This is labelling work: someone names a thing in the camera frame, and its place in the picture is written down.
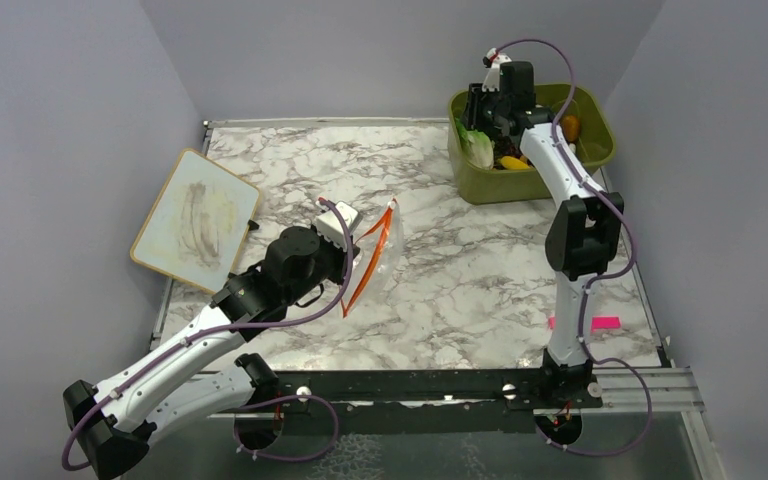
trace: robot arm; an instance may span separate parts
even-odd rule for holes
[[[120,373],[91,385],[79,380],[63,393],[69,427],[100,479],[120,476],[170,432],[211,413],[246,404],[277,381],[258,355],[244,355],[208,378],[190,378],[263,331],[232,324],[283,320],[287,308],[326,280],[343,283],[346,240],[360,214],[344,203],[313,226],[285,229],[262,262],[231,277],[180,332]],[[135,379],[135,374],[146,370]],[[83,420],[88,412],[88,420]]]
[[[584,185],[600,192],[604,189],[581,163],[568,163],[558,151],[561,147],[567,158],[576,158],[563,142],[560,127],[553,124],[552,110],[537,104],[531,63],[511,61],[496,49],[491,49],[483,60],[489,71],[484,83],[470,85],[462,120],[467,129],[481,130],[494,141],[518,145],[555,201],[558,212],[546,237],[546,258],[557,272],[555,330],[543,363],[558,372],[557,377],[563,377],[564,383],[587,382],[592,362],[581,342],[587,342],[590,336],[592,302],[586,304],[584,338],[579,338],[582,293],[588,281],[604,273],[616,256],[621,224]],[[554,138],[561,139],[561,145]],[[606,196],[619,211],[623,210],[618,193]]]

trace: gray wall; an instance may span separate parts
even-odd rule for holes
[[[60,394],[145,354],[128,249],[199,118],[136,0],[0,1],[0,479],[91,478]]]
[[[209,119],[445,116],[508,40],[554,39],[599,98],[614,88],[663,0],[143,0]],[[566,81],[546,47],[511,53]]]
[[[668,0],[607,112],[658,325],[731,478],[768,478],[768,3]]]

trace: white marble surface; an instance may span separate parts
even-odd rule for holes
[[[263,193],[236,271],[262,259],[290,225],[308,225],[318,196],[375,214],[396,195],[405,229],[404,256],[381,302],[348,318],[334,309],[293,328],[261,333],[207,370],[243,352],[274,369],[498,368],[539,364],[551,334],[554,272],[543,242],[551,200],[473,206],[453,184],[447,128],[413,126],[216,129],[208,157]],[[624,248],[613,262],[620,268]],[[329,286],[326,298],[336,292]],[[207,294],[175,282],[162,339],[207,303]],[[307,311],[292,308],[288,318]],[[619,330],[594,334],[597,357],[658,365],[655,343],[632,275],[604,282],[596,315],[620,317]]]

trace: green plastic bin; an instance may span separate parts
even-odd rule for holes
[[[569,84],[537,85],[537,103],[557,112],[569,94]],[[469,203],[513,202],[551,198],[546,184],[537,170],[484,170],[466,159],[455,119],[466,108],[466,91],[452,97],[449,102],[449,161],[455,173],[458,193]],[[585,170],[593,173],[614,156],[614,136],[605,122],[602,110],[587,90],[576,87],[573,102],[566,113],[581,120],[581,136],[576,142],[576,156]]]

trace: purple cable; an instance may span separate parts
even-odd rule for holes
[[[346,225],[345,219],[343,219],[343,216],[340,214],[339,210],[337,210],[337,206],[334,205],[332,202],[325,200],[324,198],[320,198],[319,202],[322,203],[324,206],[326,206],[329,210],[331,210],[334,213],[334,215],[337,216],[337,220],[340,222],[340,228],[343,229],[343,240],[347,246],[351,246],[352,245],[351,232],[349,231],[348,225]],[[317,318],[322,317],[326,313],[330,312],[335,306],[337,306],[337,304],[340,302],[340,299],[342,299],[343,295],[345,295],[346,290],[348,290],[349,280],[351,280],[352,278],[352,262],[354,262],[352,249],[346,248],[346,273],[345,275],[343,275],[343,284],[340,286],[340,290],[337,292],[337,295],[331,300],[331,302],[328,303],[328,305],[323,307],[322,310],[316,313],[313,313],[311,315],[308,315],[306,317],[300,318],[298,320],[291,320],[289,322],[263,322],[263,323],[241,323],[241,324],[235,323],[231,325],[221,325],[218,327],[212,327],[205,330],[199,330],[198,332],[187,337],[187,345],[191,345],[196,340],[199,340],[202,337],[205,337],[207,335],[212,335],[218,332],[226,332],[226,331],[234,332],[234,331],[243,330],[246,328],[294,327],[296,325],[301,325],[303,323],[312,322]],[[146,364],[145,367],[141,368],[133,376],[131,376],[130,378],[122,382],[122,385],[119,385],[118,387],[114,388],[113,391],[116,392],[117,396],[121,395],[122,392],[130,388],[131,385],[136,383],[137,380],[142,378],[148,372],[152,371],[155,367],[163,363],[167,358],[174,355],[182,348],[186,348],[186,347],[180,343],[171,345],[166,351],[158,355],[157,358],[155,358],[154,360]],[[90,462],[84,462],[78,465],[72,465],[71,463],[69,463],[69,452],[72,450],[72,445],[75,443],[75,440],[78,438],[78,433],[84,429],[87,422],[89,422],[90,418],[92,418],[93,415],[101,411],[101,409],[104,408],[112,400],[113,398],[110,397],[110,395],[107,395],[104,398],[102,398],[98,403],[96,403],[92,408],[90,408],[89,411],[87,411],[87,413],[83,417],[81,417],[80,420],[78,420],[78,423],[75,424],[75,428],[73,428],[72,431],[69,432],[69,437],[66,439],[66,446],[63,447],[63,452],[60,455],[60,465],[63,467],[64,470],[74,472],[77,470],[83,470],[90,466]],[[338,430],[337,424],[335,424],[334,430],[335,431]]]
[[[285,457],[283,455],[274,455],[271,453],[260,453],[260,450],[249,450],[248,448],[246,448],[245,445],[243,445],[243,441],[240,439],[240,435],[237,433],[237,429],[235,427],[233,431],[233,435],[234,435],[234,439],[237,440],[237,444],[239,445],[237,453],[241,451],[250,453],[252,454],[254,459],[257,459],[257,457],[262,457],[262,458],[268,458],[270,460],[278,460],[281,462],[301,463],[301,462],[309,462],[311,460],[316,460],[317,458],[330,452],[331,449],[337,446],[337,439],[340,437],[340,419],[337,417],[337,411],[334,410],[334,407],[331,405],[331,403],[329,403],[328,400],[325,400],[322,397],[317,397],[316,395],[287,395],[284,397],[273,398],[272,400],[267,400],[265,402],[254,403],[251,405],[243,405],[240,408],[243,410],[253,410],[255,408],[268,407],[270,405],[275,405],[276,403],[286,402],[288,400],[302,400],[305,398],[324,405],[325,408],[328,409],[328,413],[331,414],[331,419],[334,420],[334,432],[331,434],[331,439],[328,441],[328,445],[326,445],[322,450],[319,450],[318,452],[315,452],[315,453],[311,453],[309,455],[303,455],[301,457]]]
[[[623,267],[620,271],[615,273],[605,273],[602,275],[598,275],[596,277],[591,278],[587,284],[584,286],[584,291],[582,292],[582,299],[581,299],[581,310],[578,314],[578,338],[583,339],[584,338],[584,317],[587,307],[587,300],[589,297],[589,291],[590,287],[602,280],[610,280],[614,278],[619,278],[626,273],[628,273],[632,267],[634,267],[634,264],[637,262],[637,240],[634,236],[634,233],[631,231],[631,228],[628,226],[628,222],[626,221],[625,217],[623,216],[622,212],[620,212],[617,207],[614,206],[613,203],[608,200],[605,195],[599,191],[599,189],[593,187],[590,185],[589,182],[585,182],[582,175],[578,173],[578,169],[575,168],[575,163],[573,163],[573,160],[567,155],[566,150],[563,148],[564,144],[561,143],[560,138],[558,137],[558,124],[561,121],[561,117],[563,117],[564,112],[569,107],[570,103],[572,103],[573,95],[575,94],[575,74],[572,71],[572,63],[570,63],[569,58],[564,54],[564,52],[561,51],[557,46],[552,44],[551,42],[547,42],[546,40],[541,40],[539,38],[521,38],[519,40],[514,40],[512,42],[508,42],[501,47],[496,49],[496,54],[502,52],[503,49],[510,47],[511,45],[516,45],[518,43],[540,43],[543,45],[546,45],[547,47],[552,48],[558,54],[561,56],[561,58],[564,59],[564,63],[567,65],[567,69],[569,69],[570,74],[570,91],[569,94],[567,94],[566,100],[564,100],[564,104],[561,106],[561,109],[558,110],[558,113],[555,115],[555,119],[552,120],[552,140],[555,142],[555,146],[558,149],[558,152],[561,154],[561,158],[563,158],[564,163],[567,165],[567,168],[572,172],[573,176],[575,177],[576,181],[582,185],[588,192],[592,193],[594,196],[596,196],[604,205],[608,208],[608,210],[611,211],[611,213],[617,217],[617,219],[622,224],[623,228],[625,228],[626,232],[628,232],[628,263],[625,267]],[[553,447],[562,449],[566,452],[575,454],[575,455],[582,455],[586,457],[610,457],[614,455],[619,455],[622,453],[625,453],[632,448],[636,447],[640,444],[640,442],[643,441],[643,439],[646,437],[646,434],[649,433],[649,428],[652,425],[652,395],[649,392],[649,387],[646,385],[646,380],[643,379],[643,376],[640,375],[640,372],[638,372],[634,367],[628,364],[625,360],[615,358],[615,357],[609,357],[609,358],[603,358],[601,360],[597,360],[593,357],[593,353],[590,351],[590,348],[588,348],[587,343],[583,340],[581,341],[581,348],[584,350],[585,355],[587,355],[587,358],[589,358],[594,365],[604,365],[606,363],[619,363],[628,371],[630,371],[632,374],[634,374],[635,377],[637,377],[637,380],[640,382],[640,386],[643,387],[643,393],[646,396],[646,425],[643,427],[643,430],[640,432],[640,434],[631,441],[628,445],[615,449],[615,450],[609,450],[606,452],[592,452],[587,450],[581,450],[574,447],[564,446],[560,445],[552,440],[549,440],[546,435],[540,431],[540,434],[543,435],[544,438],[546,438],[546,441],[552,445]]]

